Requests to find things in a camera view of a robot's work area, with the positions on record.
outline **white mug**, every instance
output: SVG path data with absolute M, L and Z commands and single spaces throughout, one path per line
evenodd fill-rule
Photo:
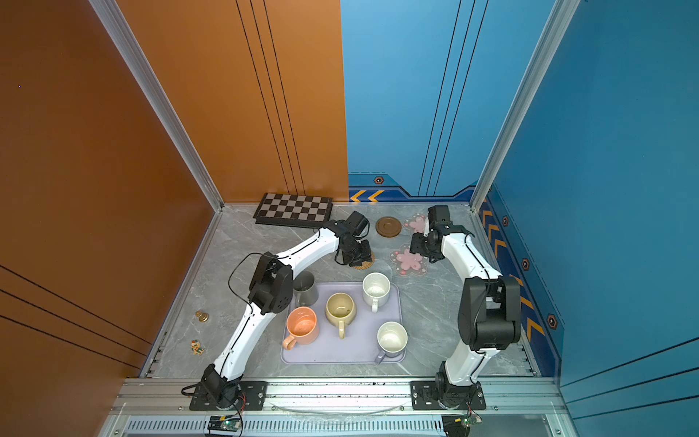
M 371 312 L 376 313 L 379 307 L 389 300 L 391 281 L 382 273 L 369 273 L 361 282 L 363 297 Z
M 376 333 L 379 342 L 379 355 L 374 362 L 379 364 L 386 357 L 397 357 L 408 344 L 408 333 L 403 325 L 398 322 L 386 322 Z

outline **orange mug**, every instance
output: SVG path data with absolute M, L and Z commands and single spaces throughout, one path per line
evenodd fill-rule
M 297 343 L 313 343 L 318 338 L 318 317 L 315 311 L 307 306 L 293 310 L 287 318 L 287 330 L 290 335 L 282 343 L 284 349 L 291 350 Z

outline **robotic arm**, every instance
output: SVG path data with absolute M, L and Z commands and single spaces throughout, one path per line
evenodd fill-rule
M 450 220 L 449 207 L 428 209 L 424 234 L 413 234 L 412 253 L 427 257 L 430 262 L 448 259 L 463 281 L 459 306 L 461 340 L 454 354 L 442 363 L 435 379 L 436 393 L 426 394 L 444 408 L 485 408 L 478 375 L 490 358 L 509 344 L 519 341 L 519 283 L 504 278 L 478 252 L 473 237 L 463 226 Z M 487 309 L 488 300 L 499 308 Z
M 317 234 L 287 251 L 276 255 L 267 252 L 260 257 L 250 281 L 243 318 L 221 355 L 209 364 L 196 384 L 190 409 L 210 409 L 200 408 L 201 404 L 214 405 L 220 410 L 238 408 L 240 379 L 247 360 L 267 325 L 289 306 L 294 295 L 294 278 L 338 249 L 342 251 L 344 265 L 354 267 L 370 262 L 369 242 L 359 241 L 367 225 L 368 220 L 355 211 L 346 220 L 326 222 Z

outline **brown coaster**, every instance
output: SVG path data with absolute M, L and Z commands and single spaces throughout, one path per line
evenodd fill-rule
M 401 233 L 401 223 L 395 217 L 381 217 L 376 221 L 376 232 L 382 237 L 393 238 Z

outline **small figurine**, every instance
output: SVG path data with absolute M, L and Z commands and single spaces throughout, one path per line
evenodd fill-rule
M 204 348 L 201 347 L 199 340 L 192 340 L 192 352 L 195 355 L 201 355 L 204 352 Z

